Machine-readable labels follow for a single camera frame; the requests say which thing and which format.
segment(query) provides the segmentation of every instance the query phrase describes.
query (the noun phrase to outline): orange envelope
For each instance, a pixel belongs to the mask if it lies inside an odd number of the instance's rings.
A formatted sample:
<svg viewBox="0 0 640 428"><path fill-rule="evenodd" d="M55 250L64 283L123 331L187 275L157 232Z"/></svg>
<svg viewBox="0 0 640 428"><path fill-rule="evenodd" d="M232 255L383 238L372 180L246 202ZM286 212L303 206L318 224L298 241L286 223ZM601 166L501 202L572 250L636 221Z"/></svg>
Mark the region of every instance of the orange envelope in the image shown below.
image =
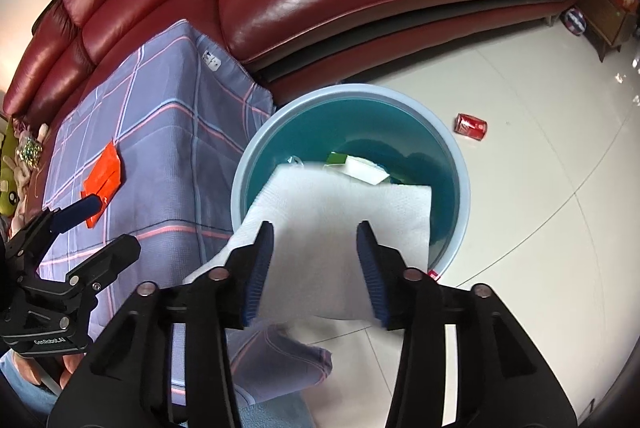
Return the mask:
<svg viewBox="0 0 640 428"><path fill-rule="evenodd" d="M82 183L82 190L80 191L82 198L94 193L102 201L100 211L86 220L86 226L89 229L92 229L98 222L116 191L118 191L120 184L120 158L118 157L116 146L114 146L113 141L110 141L100 154L94 169L91 170L87 179Z"/></svg>

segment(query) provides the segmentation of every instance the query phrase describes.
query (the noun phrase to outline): coca-cola can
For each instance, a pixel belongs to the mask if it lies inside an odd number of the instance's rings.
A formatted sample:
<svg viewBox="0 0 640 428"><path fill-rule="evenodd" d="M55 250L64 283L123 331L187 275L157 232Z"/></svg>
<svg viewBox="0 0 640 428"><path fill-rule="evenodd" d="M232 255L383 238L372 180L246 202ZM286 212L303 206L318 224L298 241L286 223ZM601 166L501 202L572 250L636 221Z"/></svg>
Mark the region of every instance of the coca-cola can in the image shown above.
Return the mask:
<svg viewBox="0 0 640 428"><path fill-rule="evenodd" d="M481 141L486 134L486 121L466 113L459 113L458 117L456 117L456 125L453 131L460 135L471 137L476 141Z"/></svg>

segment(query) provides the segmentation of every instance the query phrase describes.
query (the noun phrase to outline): stuffed animal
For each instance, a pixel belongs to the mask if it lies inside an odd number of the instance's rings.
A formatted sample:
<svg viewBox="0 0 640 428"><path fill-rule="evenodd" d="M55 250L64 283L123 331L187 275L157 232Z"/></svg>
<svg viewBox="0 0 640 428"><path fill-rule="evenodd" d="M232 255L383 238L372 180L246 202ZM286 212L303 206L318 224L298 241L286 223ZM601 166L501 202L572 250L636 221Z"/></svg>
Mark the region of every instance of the stuffed animal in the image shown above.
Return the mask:
<svg viewBox="0 0 640 428"><path fill-rule="evenodd" d="M9 157L9 155L4 155L4 149L2 150L2 163L13 171L15 191L18 197L14 217L11 221L12 236L24 227L24 213L27 205L26 196L31 173L38 166L42 153L42 143L48 132L49 127L43 124L38 130L37 139L34 139L31 136L29 127L23 128L18 133L17 146L15 147L13 158Z"/></svg>

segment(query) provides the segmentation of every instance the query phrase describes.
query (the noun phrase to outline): black clamp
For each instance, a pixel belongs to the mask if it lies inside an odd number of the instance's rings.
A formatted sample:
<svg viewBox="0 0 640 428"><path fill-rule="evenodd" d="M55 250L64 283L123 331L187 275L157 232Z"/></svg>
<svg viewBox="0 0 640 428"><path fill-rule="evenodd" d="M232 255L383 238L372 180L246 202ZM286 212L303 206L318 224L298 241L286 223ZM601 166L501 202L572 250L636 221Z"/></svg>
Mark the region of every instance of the black clamp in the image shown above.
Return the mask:
<svg viewBox="0 0 640 428"><path fill-rule="evenodd" d="M439 285L380 246L367 222L357 250L376 317L405 329L386 428L440 428L445 325L458 339L458 409L451 428L575 428L558 380L493 290ZM273 251L264 222L254 244L234 250L186 286L145 282L127 299L76 370L49 428L240 428L225 328L255 316ZM171 404L172 325L186 325L186 408Z"/></svg>
<svg viewBox="0 0 640 428"><path fill-rule="evenodd" d="M0 255L0 339L25 358L36 358L43 382L55 393L60 365L49 356L85 352L96 295L135 262L140 245L122 235L67 273L64 282L42 279L37 268L59 234L100 210L89 195L65 209L44 209L4 247Z"/></svg>

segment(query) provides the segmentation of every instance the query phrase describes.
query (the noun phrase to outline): white towel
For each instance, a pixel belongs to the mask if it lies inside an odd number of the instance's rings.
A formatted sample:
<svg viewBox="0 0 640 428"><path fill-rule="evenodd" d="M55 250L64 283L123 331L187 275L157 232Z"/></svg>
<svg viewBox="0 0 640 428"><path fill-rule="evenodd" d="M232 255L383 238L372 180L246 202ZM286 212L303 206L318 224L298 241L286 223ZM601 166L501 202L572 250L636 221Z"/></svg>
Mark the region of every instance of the white towel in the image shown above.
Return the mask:
<svg viewBox="0 0 640 428"><path fill-rule="evenodd" d="M358 224L368 220L379 244L398 249L409 267L427 271L430 211L428 186L369 186L317 165L283 165L228 244L185 283L253 243L266 220L273 224L274 250L257 318L374 321L356 251Z"/></svg>

